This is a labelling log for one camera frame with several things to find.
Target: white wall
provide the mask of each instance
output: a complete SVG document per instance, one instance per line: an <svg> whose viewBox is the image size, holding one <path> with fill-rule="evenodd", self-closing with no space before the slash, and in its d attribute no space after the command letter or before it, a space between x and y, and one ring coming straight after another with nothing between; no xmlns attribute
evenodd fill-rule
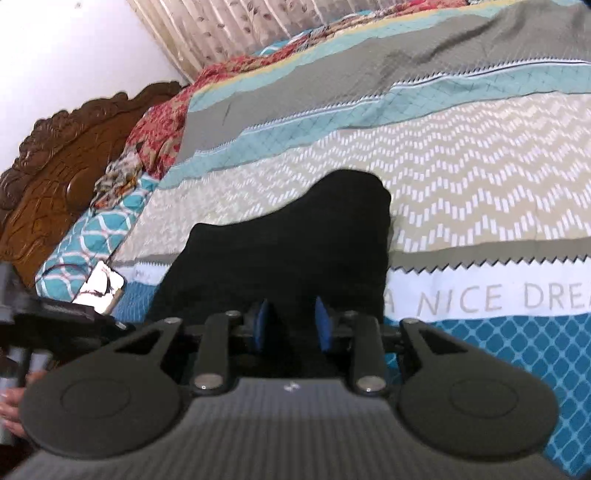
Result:
<svg viewBox="0 0 591 480"><path fill-rule="evenodd" d="M0 171L38 118L182 76L126 0L0 0Z"/></svg>

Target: bed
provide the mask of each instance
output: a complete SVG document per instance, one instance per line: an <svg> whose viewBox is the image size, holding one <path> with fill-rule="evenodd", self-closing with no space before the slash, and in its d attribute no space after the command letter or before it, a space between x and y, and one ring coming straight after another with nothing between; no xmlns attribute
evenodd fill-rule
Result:
<svg viewBox="0 0 591 480"><path fill-rule="evenodd" d="M2 257L66 301L85 275L60 264L108 260L128 281L113 314L141 322L196 223L272 212L337 168L371 171L392 196L386 321L419 317L547 382L561 416L545 453L578 475L591 466L589 32L578 0L417 0L206 69L139 127L178 84L89 102L95 123L59 113L2 178ZM72 125L62 140L54 122ZM130 133L151 177L98 227L91 185Z"/></svg>

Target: patterned bedspread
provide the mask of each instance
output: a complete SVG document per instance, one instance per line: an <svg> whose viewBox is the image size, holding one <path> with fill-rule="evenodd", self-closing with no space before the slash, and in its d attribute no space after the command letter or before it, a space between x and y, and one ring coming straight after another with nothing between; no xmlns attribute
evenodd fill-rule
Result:
<svg viewBox="0 0 591 480"><path fill-rule="evenodd" d="M198 222L273 211L336 168L392 194L385 317L539 376L546 450L591 467L591 10L497 0L386 18L195 92L175 165L114 256L141 320Z"/></svg>

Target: white stripe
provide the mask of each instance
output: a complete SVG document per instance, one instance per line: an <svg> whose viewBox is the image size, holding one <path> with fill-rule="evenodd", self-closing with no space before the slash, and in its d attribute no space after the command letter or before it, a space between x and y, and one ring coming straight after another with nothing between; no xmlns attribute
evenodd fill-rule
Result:
<svg viewBox="0 0 591 480"><path fill-rule="evenodd" d="M591 259L484 264L418 274L390 270L384 299L385 315L395 320L586 313L591 312Z"/></svg>
<svg viewBox="0 0 591 480"><path fill-rule="evenodd" d="M169 268L170 265L166 264L139 262L129 267L118 267L116 270L128 282L159 285Z"/></svg>

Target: curtain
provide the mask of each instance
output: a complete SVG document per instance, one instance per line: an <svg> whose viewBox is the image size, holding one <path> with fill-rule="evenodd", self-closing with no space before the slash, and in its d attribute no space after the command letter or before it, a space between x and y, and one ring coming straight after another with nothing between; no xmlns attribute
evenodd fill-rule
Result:
<svg viewBox="0 0 591 480"><path fill-rule="evenodd" d="M128 0L189 80L207 65L251 54L345 15L397 0Z"/></svg>

